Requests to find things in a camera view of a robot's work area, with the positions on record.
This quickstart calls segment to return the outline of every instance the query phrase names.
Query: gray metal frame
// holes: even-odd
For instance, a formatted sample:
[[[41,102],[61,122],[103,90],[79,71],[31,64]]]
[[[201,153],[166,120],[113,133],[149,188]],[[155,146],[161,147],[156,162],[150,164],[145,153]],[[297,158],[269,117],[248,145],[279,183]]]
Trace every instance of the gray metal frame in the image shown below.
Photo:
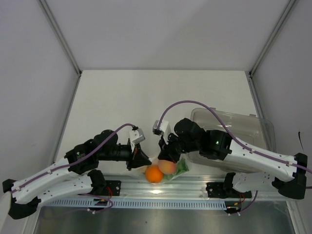
[[[77,82],[75,84],[75,89],[74,89],[74,92],[73,92],[72,97],[70,99],[70,104],[68,106],[68,109],[66,111],[66,117],[65,117],[65,120],[64,120],[64,122],[62,124],[62,128],[61,128],[61,131],[60,131],[59,136],[58,136],[58,141],[57,141],[57,143],[55,145],[55,148],[53,150],[53,153],[52,153],[52,158],[50,160],[50,164],[54,163],[55,159],[58,156],[60,144],[62,142],[63,135],[64,135],[65,128],[66,128],[66,124],[67,124],[67,121],[68,121],[68,117],[69,117],[70,111],[72,109],[74,100],[75,100],[75,96],[76,96],[76,92],[77,92],[77,89],[78,89],[78,86],[79,86],[80,78],[81,78],[81,75],[78,75]]]
[[[247,72],[246,72],[246,77],[247,77],[247,82],[248,82],[248,85],[249,85],[250,92],[252,94],[253,103],[254,103],[257,115],[258,115],[259,118],[265,119],[264,118],[263,109],[262,109],[261,104],[260,104],[260,99],[259,99],[257,90],[256,90],[255,85],[254,85],[254,81],[253,81],[253,79],[251,78],[251,76]],[[267,129],[265,128],[265,126],[263,124],[261,124],[261,129],[262,129],[263,138],[264,138],[264,141],[265,141],[266,145],[267,146],[271,145],[270,144],[270,142],[271,142],[270,134],[268,133]],[[272,144],[272,151],[276,152],[275,140],[274,140],[274,144]]]
[[[111,198],[115,208],[126,209],[175,209],[175,210],[226,210],[224,200],[179,200],[179,199],[124,199]],[[51,202],[46,207],[103,208],[98,201],[88,197],[69,197]]]
[[[79,69],[79,66],[73,56],[73,53],[71,52],[65,37],[63,36],[63,33],[61,31],[61,29],[59,28],[59,25],[55,19],[55,17],[53,16],[53,13],[47,3],[46,0],[38,0],[38,3],[44,13],[44,15],[46,16],[53,32],[55,33],[55,36],[57,37],[61,47],[63,48],[65,54],[67,55],[68,59],[70,60],[70,62],[72,63],[72,66],[75,70],[75,72],[80,76],[81,74],[81,70]]]
[[[299,0],[290,0],[288,2],[287,6],[285,7],[282,15],[280,16],[279,20],[277,21],[273,31],[271,32],[267,42],[265,43],[264,47],[262,48],[262,51],[261,51],[260,55],[258,56],[256,62],[254,63],[254,65],[253,65],[253,67],[252,67],[252,69],[250,71],[250,77],[251,78],[253,78],[254,73],[256,72],[257,68],[259,67],[259,65],[261,64],[262,60],[264,59],[264,57],[268,53],[269,49],[274,44],[277,36],[281,32],[283,26],[286,23],[286,20],[288,19],[289,15],[294,10],[294,8],[297,5],[298,1]]]

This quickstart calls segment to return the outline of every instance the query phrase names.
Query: white wall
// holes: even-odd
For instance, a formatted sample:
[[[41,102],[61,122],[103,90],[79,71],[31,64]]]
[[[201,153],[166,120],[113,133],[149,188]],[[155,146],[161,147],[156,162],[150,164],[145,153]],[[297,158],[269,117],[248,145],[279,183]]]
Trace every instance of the white wall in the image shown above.
[[[1,182],[48,165],[76,80],[38,3],[1,1]],[[23,226],[24,219],[9,217],[2,233],[20,233]]]
[[[249,71],[288,0],[48,0],[85,69]]]
[[[304,152],[312,168],[312,1],[300,0],[255,74],[265,116],[275,126],[277,150]],[[303,150],[298,132],[301,132]],[[312,176],[308,175],[312,185]],[[312,191],[300,203],[311,225]]]

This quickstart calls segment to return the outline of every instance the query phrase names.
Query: white enclosure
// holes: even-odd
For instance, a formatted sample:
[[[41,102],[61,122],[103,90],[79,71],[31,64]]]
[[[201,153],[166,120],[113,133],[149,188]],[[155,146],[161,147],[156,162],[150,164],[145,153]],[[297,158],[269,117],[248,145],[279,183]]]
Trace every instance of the white enclosure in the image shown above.
[[[84,139],[74,126],[83,116],[74,117],[64,133],[67,120],[73,118],[70,107],[82,71],[79,101],[71,113],[77,115],[81,106],[81,111],[88,111],[89,101],[99,101],[88,100],[84,93],[93,91],[96,76],[104,80],[95,92],[114,96],[99,103],[99,108],[118,116],[100,130],[118,127],[127,118],[147,129],[144,108],[153,115],[148,120],[156,120],[168,104],[196,99],[221,111],[267,118],[275,127],[277,151],[305,153],[312,167],[311,9],[309,0],[2,1],[0,181],[28,177]],[[112,76],[110,69],[120,70],[114,73],[119,74],[120,87],[114,78],[105,78]],[[136,69],[154,71],[131,71]],[[187,75],[178,70],[193,71]],[[251,78],[246,78],[250,71]],[[131,79],[131,74],[141,78]],[[182,92],[169,95],[175,83],[184,84],[177,85]],[[216,84],[218,88],[203,94],[205,86]],[[121,96],[116,95],[119,89],[125,91]],[[123,104],[126,98],[137,104],[135,111],[142,113],[139,119]],[[126,108],[127,114],[116,104]],[[177,108],[178,114],[170,117],[186,117],[194,108]],[[92,137],[99,129],[94,124],[84,131]],[[156,150],[146,147],[151,154]],[[298,215],[292,216],[299,227],[296,233],[312,230],[311,200],[312,192],[307,191],[305,200],[296,203],[300,210],[296,205],[291,208]],[[7,218],[1,233],[27,234],[29,223]]]

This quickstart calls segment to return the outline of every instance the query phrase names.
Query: plastic bag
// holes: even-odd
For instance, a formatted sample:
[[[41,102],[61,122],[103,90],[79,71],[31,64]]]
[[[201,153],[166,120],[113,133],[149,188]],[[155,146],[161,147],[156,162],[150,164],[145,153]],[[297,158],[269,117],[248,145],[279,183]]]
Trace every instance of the plastic bag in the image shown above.
[[[154,156],[152,158],[150,158],[150,161],[152,162],[152,165],[157,165],[158,164],[158,156]],[[189,162],[189,160],[187,159],[186,155],[181,155],[180,160],[177,162],[177,166],[176,166],[176,170],[173,174],[170,175],[166,175],[164,174],[164,178],[162,179],[162,181],[160,183],[166,183],[168,181],[171,181],[185,173],[187,173],[190,170],[190,165],[191,163]],[[131,171],[125,170],[124,172],[122,172],[121,174],[123,176],[131,176],[134,178],[138,178],[138,179],[143,179],[146,180],[145,178],[145,171],[149,166],[143,166],[143,167],[139,167],[139,168],[135,168],[132,169]]]

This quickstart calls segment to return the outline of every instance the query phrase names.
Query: orange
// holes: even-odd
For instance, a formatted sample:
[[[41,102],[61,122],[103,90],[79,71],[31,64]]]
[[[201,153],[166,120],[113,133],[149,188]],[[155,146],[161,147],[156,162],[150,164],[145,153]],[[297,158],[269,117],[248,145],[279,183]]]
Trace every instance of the orange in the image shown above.
[[[152,165],[146,169],[145,177],[150,183],[160,183],[164,178],[164,173],[160,171],[157,165]]]

